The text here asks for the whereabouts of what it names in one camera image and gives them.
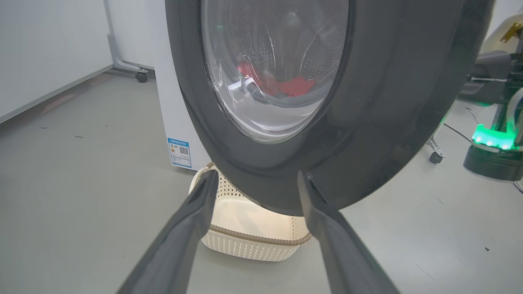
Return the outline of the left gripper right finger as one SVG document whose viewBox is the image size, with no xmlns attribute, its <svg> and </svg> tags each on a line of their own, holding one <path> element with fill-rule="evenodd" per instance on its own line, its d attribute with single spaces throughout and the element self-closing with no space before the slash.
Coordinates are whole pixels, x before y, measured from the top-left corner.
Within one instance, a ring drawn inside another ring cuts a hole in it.
<svg viewBox="0 0 523 294">
<path fill-rule="evenodd" d="M 297 185 L 308 230 L 320 243 L 329 288 L 333 294 L 398 294 L 347 220 L 333 208 L 308 172 L 299 171 Z"/>
</svg>

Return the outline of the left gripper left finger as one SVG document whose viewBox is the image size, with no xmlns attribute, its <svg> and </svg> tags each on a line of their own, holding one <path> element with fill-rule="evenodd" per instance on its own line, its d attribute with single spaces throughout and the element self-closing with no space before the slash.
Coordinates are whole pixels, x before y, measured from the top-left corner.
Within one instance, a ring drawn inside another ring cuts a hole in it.
<svg viewBox="0 0 523 294">
<path fill-rule="evenodd" d="M 187 199 L 125 279 L 118 293 L 186 293 L 198 242 L 211 225 L 218 186 L 217 171 L 203 173 Z"/>
</svg>

